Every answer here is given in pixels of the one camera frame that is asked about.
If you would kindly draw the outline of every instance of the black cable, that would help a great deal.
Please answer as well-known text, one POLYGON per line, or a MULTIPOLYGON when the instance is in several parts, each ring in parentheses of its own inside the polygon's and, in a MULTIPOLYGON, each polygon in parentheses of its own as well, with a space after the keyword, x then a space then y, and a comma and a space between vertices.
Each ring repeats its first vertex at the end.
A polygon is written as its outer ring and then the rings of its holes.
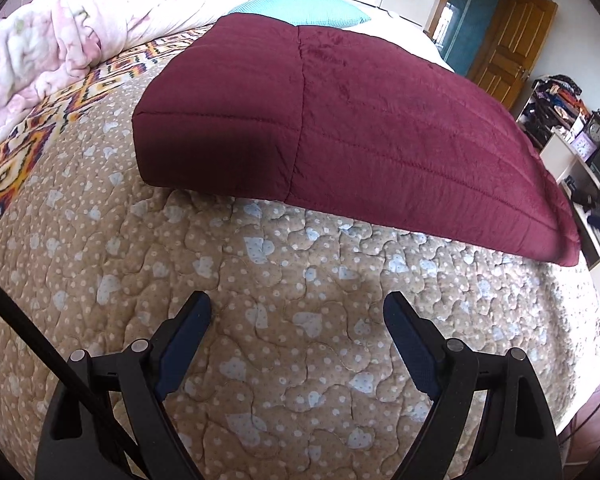
POLYGON ((107 412, 100 400, 78 377, 62 356, 49 343, 48 339, 9 295, 0 287, 0 317, 15 331, 18 336, 33 350, 40 360, 51 370, 64 386, 83 403, 84 407, 109 430, 116 442, 136 465, 150 478, 138 444, 126 433, 115 420, 112 413, 107 412))
POLYGON ((587 416, 585 418, 585 420, 582 422, 582 424, 579 424, 573 431, 571 431, 571 433, 560 442, 560 446, 562 446, 565 442, 567 442, 568 440, 570 440, 571 438, 573 438, 573 436, 582 429, 583 425, 585 425, 589 420, 591 420, 593 418, 593 415, 595 415, 595 413, 598 412, 598 410, 600 409, 600 403, 596 406, 596 408, 591 412, 591 414, 589 416, 587 416))

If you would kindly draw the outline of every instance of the bolt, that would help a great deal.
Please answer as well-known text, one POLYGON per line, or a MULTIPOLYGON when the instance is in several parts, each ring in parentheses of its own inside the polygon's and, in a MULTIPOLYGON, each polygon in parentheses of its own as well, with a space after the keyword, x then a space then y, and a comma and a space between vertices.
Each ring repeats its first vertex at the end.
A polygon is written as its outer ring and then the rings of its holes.
POLYGON ((71 354, 71 357, 69 357, 69 359, 71 359, 71 361, 73 361, 74 363, 77 363, 78 361, 82 361, 82 359, 84 359, 84 350, 82 348, 78 348, 77 350, 74 350, 71 354))
POLYGON ((446 342, 446 348, 448 348, 451 352, 461 352, 464 350, 464 343, 459 339, 449 339, 446 342))
POLYGON ((144 352, 149 348, 149 342, 146 339, 136 339, 131 343, 131 350, 134 352, 144 352))
POLYGON ((511 355, 518 361, 524 361, 524 359, 526 359, 526 353, 521 348, 512 348, 511 355))

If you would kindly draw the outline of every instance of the maroon comforter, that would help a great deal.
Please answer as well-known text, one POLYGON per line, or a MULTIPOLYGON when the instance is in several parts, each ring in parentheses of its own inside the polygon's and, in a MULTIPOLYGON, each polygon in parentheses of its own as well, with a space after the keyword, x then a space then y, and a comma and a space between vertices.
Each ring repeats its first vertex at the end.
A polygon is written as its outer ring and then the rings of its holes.
POLYGON ((568 203, 509 113, 378 38, 231 14, 134 112, 144 180, 575 265, 568 203))

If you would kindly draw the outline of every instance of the beige quilted bedspread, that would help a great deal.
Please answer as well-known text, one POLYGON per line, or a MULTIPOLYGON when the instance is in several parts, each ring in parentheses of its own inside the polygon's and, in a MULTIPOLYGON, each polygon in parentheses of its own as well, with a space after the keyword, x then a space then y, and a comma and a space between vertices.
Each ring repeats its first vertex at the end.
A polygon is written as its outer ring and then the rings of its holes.
MULTIPOLYGON (((159 70, 114 91, 43 155, 0 222, 0 283, 65 357, 119 351, 207 291, 213 325, 165 402, 205 478, 390 476, 430 407, 382 322, 392 290, 475 350, 526 349, 558 428, 592 393, 600 310, 583 262, 561 268, 277 202, 144 185, 131 114, 159 70)), ((0 320, 0 446, 27 478, 55 384, 0 320)), ((123 420, 121 402, 116 413, 123 420)))

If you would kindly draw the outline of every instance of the clock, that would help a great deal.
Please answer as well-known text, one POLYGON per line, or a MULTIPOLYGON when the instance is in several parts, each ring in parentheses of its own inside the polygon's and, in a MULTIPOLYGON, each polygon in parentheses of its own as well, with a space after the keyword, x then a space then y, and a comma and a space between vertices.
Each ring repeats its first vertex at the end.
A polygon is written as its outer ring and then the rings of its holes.
POLYGON ((582 130, 595 143, 595 149, 600 147, 600 110, 594 112, 582 130))
POLYGON ((597 150, 597 145, 589 138, 585 132, 581 132, 573 142, 571 146, 576 150, 577 154, 582 157, 583 161, 587 161, 593 153, 597 150))

